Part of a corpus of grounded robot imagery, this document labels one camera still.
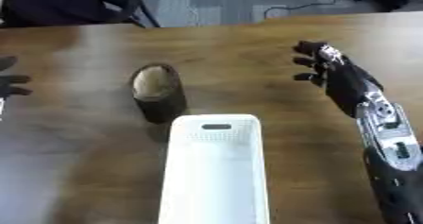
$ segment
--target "dark clothing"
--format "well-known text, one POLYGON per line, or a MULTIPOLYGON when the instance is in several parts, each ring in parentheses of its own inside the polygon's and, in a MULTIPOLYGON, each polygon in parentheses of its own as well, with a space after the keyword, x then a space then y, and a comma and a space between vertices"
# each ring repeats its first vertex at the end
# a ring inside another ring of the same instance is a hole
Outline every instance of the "dark clothing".
POLYGON ((101 0, 5 0, 7 26, 64 26, 106 22, 101 0))

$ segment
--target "robotic arm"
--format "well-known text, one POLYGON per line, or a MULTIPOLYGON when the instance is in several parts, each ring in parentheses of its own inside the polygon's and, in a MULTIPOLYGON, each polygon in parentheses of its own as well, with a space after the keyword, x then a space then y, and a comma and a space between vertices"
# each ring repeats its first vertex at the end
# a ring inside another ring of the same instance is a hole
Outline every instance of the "robotic arm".
POLYGON ((314 69, 299 74, 325 88, 347 115, 355 118, 364 143, 364 162, 388 224, 423 223, 422 150, 404 110, 383 95, 383 87, 364 69, 326 43, 300 42, 294 58, 314 69))

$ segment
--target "white plastic basket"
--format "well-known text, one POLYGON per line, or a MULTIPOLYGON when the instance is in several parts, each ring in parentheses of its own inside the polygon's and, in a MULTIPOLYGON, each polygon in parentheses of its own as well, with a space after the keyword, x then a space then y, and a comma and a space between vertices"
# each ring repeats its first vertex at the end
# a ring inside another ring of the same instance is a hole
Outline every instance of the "white plastic basket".
POLYGON ((171 128, 159 224, 268 224, 260 121, 181 116, 171 128))

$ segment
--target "black glove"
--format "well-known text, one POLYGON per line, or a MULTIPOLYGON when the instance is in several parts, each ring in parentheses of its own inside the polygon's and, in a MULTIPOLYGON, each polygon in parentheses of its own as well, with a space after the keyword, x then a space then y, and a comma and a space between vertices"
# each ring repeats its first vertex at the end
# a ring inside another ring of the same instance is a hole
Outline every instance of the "black glove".
POLYGON ((364 69, 342 56, 344 65, 336 64, 327 67, 326 61, 319 55, 320 49, 326 43, 299 42, 294 50, 309 58, 294 58, 294 63, 313 68, 315 73, 302 73, 294 76, 295 80, 308 80, 322 87, 326 85, 326 94, 347 115, 356 117, 357 105, 364 101, 364 94, 368 91, 365 84, 370 81, 383 90, 378 81, 370 76, 364 69))
MULTIPOLYGON (((0 71, 9 69, 17 61, 16 57, 0 58, 0 71)), ((11 95, 29 95, 31 91, 25 88, 15 87, 12 84, 28 83, 28 76, 0 76, 0 98, 8 98, 11 95)))

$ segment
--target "chair leg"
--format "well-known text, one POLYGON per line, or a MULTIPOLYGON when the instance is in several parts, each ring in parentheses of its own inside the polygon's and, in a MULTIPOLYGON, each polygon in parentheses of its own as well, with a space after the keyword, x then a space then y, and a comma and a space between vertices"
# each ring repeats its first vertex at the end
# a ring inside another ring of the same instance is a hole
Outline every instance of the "chair leg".
POLYGON ((156 18, 154 18, 153 14, 151 14, 150 10, 145 5, 144 0, 138 0, 138 1, 139 1, 139 6, 140 6, 141 11, 145 14, 145 16, 148 18, 148 20, 150 20, 151 24, 154 27, 161 27, 159 22, 156 20, 156 18))

